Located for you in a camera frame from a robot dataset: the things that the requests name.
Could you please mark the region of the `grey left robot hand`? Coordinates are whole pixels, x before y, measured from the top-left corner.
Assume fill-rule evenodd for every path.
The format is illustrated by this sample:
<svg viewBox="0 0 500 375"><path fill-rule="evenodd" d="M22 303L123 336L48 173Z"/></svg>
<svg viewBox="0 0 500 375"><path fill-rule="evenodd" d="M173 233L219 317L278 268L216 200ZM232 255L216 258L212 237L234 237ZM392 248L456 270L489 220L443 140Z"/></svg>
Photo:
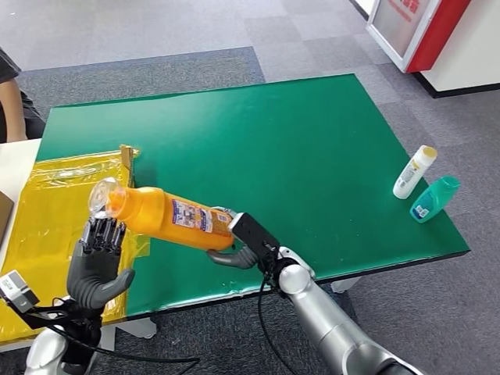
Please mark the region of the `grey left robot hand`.
<svg viewBox="0 0 500 375"><path fill-rule="evenodd" d="M66 290L85 309L103 309L132 284L135 271L119 271L127 226L116 219L90 218L75 244Z"/></svg>

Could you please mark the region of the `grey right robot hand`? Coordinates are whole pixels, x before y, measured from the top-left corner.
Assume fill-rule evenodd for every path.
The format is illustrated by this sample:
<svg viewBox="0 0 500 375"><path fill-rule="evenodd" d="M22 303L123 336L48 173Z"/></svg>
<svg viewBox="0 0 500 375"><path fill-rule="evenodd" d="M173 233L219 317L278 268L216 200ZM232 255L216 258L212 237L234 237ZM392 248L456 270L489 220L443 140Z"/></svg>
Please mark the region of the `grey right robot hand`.
<svg viewBox="0 0 500 375"><path fill-rule="evenodd" d="M233 221L239 220L243 215L244 212L237 213L232 209L224 208L222 206L214 206L212 209L216 209L217 211L228 213ZM215 250L208 250L207 255L212 260L213 263L222 265L222 266L230 266L238 268L241 270L248 270L254 267L257 264L258 257L253 253L252 250L248 248L247 245L244 245L239 251L232 254L225 254L216 252Z"/></svg>

